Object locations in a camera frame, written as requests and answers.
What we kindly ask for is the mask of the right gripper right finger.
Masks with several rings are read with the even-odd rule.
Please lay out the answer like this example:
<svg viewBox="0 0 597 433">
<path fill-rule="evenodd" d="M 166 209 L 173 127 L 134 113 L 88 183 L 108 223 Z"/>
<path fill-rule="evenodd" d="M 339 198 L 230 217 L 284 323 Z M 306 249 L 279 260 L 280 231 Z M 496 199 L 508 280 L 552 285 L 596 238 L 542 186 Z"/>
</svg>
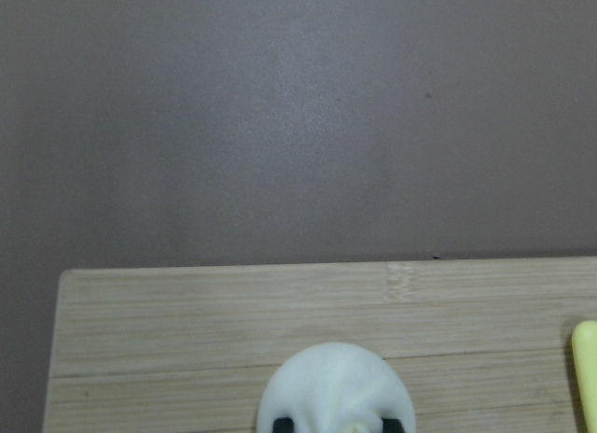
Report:
<svg viewBox="0 0 597 433">
<path fill-rule="evenodd" d="M 382 433 L 404 433 L 402 422 L 395 418 L 382 418 Z"/>
</svg>

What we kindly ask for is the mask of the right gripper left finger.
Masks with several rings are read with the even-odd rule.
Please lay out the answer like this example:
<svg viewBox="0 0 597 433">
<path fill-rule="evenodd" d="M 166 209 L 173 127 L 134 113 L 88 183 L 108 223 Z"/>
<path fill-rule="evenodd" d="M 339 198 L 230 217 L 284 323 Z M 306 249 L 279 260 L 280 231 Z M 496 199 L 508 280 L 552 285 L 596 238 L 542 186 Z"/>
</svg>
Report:
<svg viewBox="0 0 597 433">
<path fill-rule="evenodd" d="M 289 417 L 275 419 L 272 423 L 272 433 L 293 433 L 293 420 Z"/>
</svg>

